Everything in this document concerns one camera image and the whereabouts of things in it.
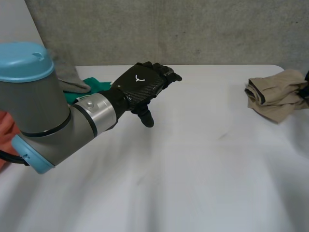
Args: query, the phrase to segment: black cable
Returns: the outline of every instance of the black cable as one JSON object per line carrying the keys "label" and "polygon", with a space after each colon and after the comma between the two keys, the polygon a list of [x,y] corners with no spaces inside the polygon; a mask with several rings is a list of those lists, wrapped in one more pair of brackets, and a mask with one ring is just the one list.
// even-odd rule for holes
{"label": "black cable", "polygon": [[29,164],[20,156],[15,156],[2,150],[0,150],[0,159],[10,163],[20,163],[29,166]]}

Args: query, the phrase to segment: gray concrete wall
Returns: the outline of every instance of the gray concrete wall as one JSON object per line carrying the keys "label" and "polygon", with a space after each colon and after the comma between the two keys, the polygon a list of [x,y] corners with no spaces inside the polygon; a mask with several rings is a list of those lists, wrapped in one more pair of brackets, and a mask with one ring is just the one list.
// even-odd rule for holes
{"label": "gray concrete wall", "polygon": [[309,69],[309,0],[26,0],[75,65],[275,64]]}

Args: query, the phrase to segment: gray robot arm segment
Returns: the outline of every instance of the gray robot arm segment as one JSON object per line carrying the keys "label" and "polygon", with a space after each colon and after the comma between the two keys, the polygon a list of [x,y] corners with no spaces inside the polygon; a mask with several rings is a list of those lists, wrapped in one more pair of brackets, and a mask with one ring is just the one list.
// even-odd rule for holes
{"label": "gray robot arm segment", "polygon": [[181,77],[160,64],[137,63],[110,90],[68,106],[53,61],[34,43],[0,44],[0,108],[21,133],[12,146],[38,173],[45,173],[112,128],[125,111],[152,127],[149,102]]}

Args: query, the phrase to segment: green cloth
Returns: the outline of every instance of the green cloth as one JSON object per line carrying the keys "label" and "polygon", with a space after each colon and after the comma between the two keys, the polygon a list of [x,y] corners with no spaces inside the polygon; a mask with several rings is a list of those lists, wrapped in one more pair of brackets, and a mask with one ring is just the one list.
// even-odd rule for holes
{"label": "green cloth", "polygon": [[97,93],[102,90],[108,90],[111,88],[110,82],[99,82],[96,78],[90,77],[84,80],[85,84],[91,87],[91,90],[88,93],[69,93],[64,92],[64,96],[66,97],[67,103],[70,105],[74,104],[75,99],[81,98],[84,96],[91,95],[93,93]]}

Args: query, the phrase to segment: red object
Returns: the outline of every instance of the red object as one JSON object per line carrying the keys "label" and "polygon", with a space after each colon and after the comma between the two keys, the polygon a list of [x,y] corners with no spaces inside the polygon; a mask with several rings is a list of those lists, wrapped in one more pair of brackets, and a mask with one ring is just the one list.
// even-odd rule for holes
{"label": "red object", "polygon": [[[11,115],[7,112],[0,111],[0,150],[18,156],[18,153],[11,145],[11,140],[19,133],[20,130]],[[0,159],[0,169],[4,164],[5,161]]]}

